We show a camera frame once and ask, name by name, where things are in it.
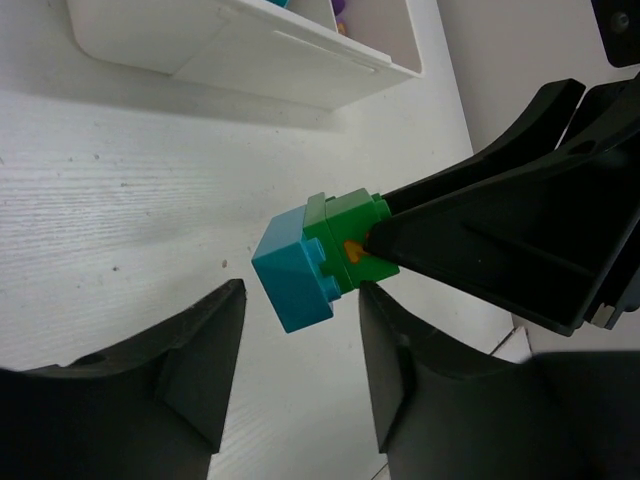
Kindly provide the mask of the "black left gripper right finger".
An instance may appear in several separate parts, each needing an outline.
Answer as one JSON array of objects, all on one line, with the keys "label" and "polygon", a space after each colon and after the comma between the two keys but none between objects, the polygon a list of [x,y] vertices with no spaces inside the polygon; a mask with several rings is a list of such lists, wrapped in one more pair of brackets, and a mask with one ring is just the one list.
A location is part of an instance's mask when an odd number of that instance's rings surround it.
[{"label": "black left gripper right finger", "polygon": [[635,479],[639,355],[482,353],[372,282],[359,317],[379,450],[395,479]]}]

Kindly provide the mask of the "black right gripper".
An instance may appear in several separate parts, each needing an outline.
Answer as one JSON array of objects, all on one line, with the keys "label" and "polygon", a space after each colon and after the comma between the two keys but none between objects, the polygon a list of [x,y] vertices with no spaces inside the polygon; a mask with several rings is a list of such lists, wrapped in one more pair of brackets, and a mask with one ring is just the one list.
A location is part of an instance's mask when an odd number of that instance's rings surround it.
[{"label": "black right gripper", "polygon": [[[487,147],[382,198],[392,210],[410,210],[552,152],[585,90],[574,79],[543,85]],[[591,88],[563,141],[580,161],[561,221],[571,261],[588,272],[579,318],[612,329],[639,307],[639,80]]]}]

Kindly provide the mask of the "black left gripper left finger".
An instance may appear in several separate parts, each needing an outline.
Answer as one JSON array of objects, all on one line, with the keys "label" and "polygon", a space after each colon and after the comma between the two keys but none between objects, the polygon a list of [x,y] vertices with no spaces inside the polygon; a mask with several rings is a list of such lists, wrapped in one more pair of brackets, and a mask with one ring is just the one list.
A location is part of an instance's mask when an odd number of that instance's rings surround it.
[{"label": "black left gripper left finger", "polygon": [[1,373],[5,479],[204,479],[221,446],[245,319],[232,279],[73,363]]}]

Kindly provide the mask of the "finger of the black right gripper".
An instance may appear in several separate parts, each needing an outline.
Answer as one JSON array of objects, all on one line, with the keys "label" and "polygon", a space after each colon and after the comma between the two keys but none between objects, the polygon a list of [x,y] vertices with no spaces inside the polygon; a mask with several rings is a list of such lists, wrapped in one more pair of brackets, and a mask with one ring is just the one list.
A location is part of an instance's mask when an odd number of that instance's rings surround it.
[{"label": "finger of the black right gripper", "polygon": [[375,225],[374,255],[564,336],[639,306],[639,149],[562,149]]}]

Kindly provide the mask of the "teal lego bottom stack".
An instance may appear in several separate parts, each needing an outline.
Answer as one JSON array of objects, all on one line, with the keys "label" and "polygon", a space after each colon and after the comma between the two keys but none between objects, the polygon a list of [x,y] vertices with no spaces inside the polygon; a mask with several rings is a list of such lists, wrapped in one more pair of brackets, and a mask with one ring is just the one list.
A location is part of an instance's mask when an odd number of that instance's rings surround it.
[{"label": "teal lego bottom stack", "polygon": [[320,241],[303,232],[306,207],[273,217],[251,259],[280,323],[292,333],[333,317],[341,297],[334,276],[320,265],[326,254]]}]

